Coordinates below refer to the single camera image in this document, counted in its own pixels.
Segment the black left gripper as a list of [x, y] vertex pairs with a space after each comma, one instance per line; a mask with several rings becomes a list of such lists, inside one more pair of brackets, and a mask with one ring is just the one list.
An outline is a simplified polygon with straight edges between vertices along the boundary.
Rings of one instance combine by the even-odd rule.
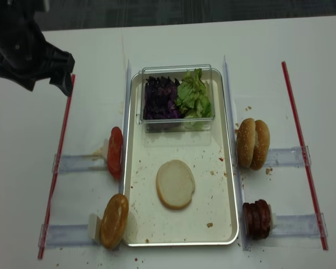
[[32, 91], [37, 81], [51, 85], [71, 97], [74, 58], [48, 43], [33, 20], [0, 23], [0, 78]]

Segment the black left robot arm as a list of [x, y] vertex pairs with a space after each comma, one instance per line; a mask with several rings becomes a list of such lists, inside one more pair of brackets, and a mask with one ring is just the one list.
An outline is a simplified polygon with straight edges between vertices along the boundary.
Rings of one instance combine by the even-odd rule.
[[75, 60], [48, 43], [34, 20], [36, 12], [49, 8], [49, 1], [0, 0], [0, 77], [29, 91], [36, 81], [48, 79], [70, 97]]

